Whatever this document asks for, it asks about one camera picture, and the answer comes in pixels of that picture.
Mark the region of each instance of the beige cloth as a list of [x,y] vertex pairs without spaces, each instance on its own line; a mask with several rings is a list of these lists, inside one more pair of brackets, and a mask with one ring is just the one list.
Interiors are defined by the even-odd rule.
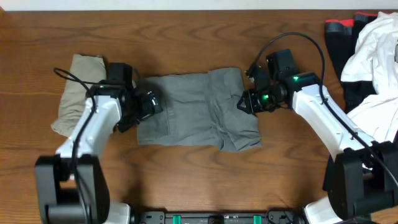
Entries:
[[[73,55],[70,73],[82,81],[99,82],[106,79],[104,60],[101,57]],[[77,82],[67,80],[58,109],[58,119],[51,128],[69,137],[85,109],[86,90]]]

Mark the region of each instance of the white backdrop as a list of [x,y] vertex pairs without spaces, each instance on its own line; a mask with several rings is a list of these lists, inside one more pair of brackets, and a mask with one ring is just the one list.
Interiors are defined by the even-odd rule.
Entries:
[[398,9],[398,0],[0,0],[6,11]]

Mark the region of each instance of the wooden tabletop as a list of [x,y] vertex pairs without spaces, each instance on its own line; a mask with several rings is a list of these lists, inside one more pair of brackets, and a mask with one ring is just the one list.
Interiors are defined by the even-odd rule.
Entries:
[[[0,223],[39,223],[34,164],[65,137],[51,130],[73,54],[104,55],[145,76],[250,66],[259,49],[283,32],[312,36],[326,54],[335,101],[342,89],[323,38],[326,19],[353,11],[7,12],[0,17]],[[290,48],[301,71],[320,74],[318,52],[286,37],[268,53]],[[262,147],[240,153],[215,146],[138,146],[136,129],[113,134],[101,166],[113,200],[168,211],[298,208],[322,191],[328,150],[293,111],[261,113]],[[373,215],[394,223],[398,209]]]

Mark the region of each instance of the red stripe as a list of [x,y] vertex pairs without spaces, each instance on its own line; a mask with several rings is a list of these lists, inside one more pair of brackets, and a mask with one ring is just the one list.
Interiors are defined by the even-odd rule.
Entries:
[[364,16],[378,16],[378,14],[371,14],[366,12],[355,12],[356,15],[364,15]]
[[328,19],[326,22],[339,22],[343,26],[346,26],[346,27],[353,27],[354,26],[354,19],[345,19],[345,20],[342,20],[342,21],[339,21],[337,19]]

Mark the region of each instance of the green strip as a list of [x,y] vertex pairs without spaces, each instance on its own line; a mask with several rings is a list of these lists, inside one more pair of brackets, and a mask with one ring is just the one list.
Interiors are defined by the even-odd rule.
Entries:
[[253,220],[254,220],[253,224],[261,224],[261,222],[262,222],[261,215],[253,216]]
[[173,216],[173,224],[181,224],[181,215],[174,215]]

